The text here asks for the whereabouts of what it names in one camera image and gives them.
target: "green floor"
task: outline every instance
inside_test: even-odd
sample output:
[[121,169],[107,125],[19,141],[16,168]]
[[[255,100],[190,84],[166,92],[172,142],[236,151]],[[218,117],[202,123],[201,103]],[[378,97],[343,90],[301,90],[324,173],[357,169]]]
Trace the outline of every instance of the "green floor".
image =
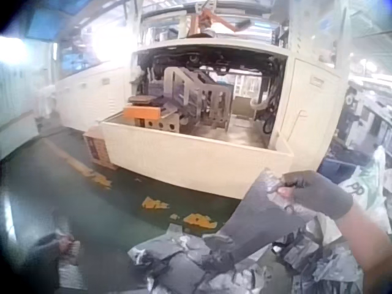
[[[63,129],[46,139],[105,175],[112,181],[112,187],[105,189],[84,177],[54,153],[42,138],[16,150],[2,162],[2,185],[10,198],[22,255],[38,238],[55,229],[53,208],[68,217],[72,233],[92,254],[94,266],[107,264],[110,259],[116,268],[112,254],[126,258],[126,251],[132,246],[165,233],[170,223],[182,225],[186,232],[195,235],[215,232],[239,203],[235,199],[165,184],[121,168],[112,171],[94,165],[89,161],[81,133],[74,130]],[[168,203],[169,209],[142,208],[147,196]],[[208,230],[183,222],[183,218],[192,213],[209,216],[218,223],[217,227]],[[171,219],[172,214],[177,214],[179,219]],[[120,270],[105,267],[111,272]]]

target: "orange block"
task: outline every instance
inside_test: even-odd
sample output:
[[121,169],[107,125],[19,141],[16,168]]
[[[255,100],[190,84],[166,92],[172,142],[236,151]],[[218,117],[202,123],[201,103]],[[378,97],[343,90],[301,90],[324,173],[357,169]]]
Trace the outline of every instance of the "orange block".
[[160,119],[160,108],[150,106],[125,106],[122,113],[124,118]]

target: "yellow debris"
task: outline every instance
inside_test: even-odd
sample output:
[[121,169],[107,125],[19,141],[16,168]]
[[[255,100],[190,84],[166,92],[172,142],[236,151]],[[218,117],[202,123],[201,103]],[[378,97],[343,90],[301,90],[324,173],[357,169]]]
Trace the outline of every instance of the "yellow debris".
[[71,155],[63,151],[62,149],[58,148],[55,144],[53,144],[50,140],[44,139],[43,140],[49,148],[56,153],[59,157],[65,159],[65,161],[78,172],[80,172],[83,176],[87,178],[91,178],[97,184],[104,186],[106,189],[111,188],[111,181],[109,181],[104,175],[92,170],[91,168],[87,167],[85,164],[81,163],[80,161],[73,158]]
[[148,196],[143,201],[141,206],[146,209],[168,209],[169,208],[169,204],[161,202],[159,200],[151,199]]
[[191,225],[198,225],[202,228],[216,228],[217,222],[211,222],[211,218],[209,216],[202,216],[199,213],[192,213],[184,218],[184,222],[187,222]]
[[178,216],[177,214],[174,213],[174,214],[172,214],[172,215],[170,216],[170,218],[171,218],[171,219],[174,219],[174,220],[176,221],[176,220],[179,219],[179,216]]

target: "cardboard box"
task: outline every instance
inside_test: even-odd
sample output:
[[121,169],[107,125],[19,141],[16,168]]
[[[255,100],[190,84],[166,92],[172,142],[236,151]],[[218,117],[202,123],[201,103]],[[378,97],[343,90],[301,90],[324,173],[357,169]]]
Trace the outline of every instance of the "cardboard box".
[[92,127],[83,136],[90,152],[91,161],[95,164],[116,170],[117,166],[110,162],[101,128],[99,126]]

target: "gray glove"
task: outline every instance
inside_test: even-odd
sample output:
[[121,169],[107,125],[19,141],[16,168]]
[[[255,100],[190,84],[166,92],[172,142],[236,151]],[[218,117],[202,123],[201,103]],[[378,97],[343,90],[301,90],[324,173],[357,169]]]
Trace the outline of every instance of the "gray glove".
[[353,205],[353,197],[326,177],[311,170],[284,175],[286,187],[293,187],[290,198],[330,218],[340,219]]

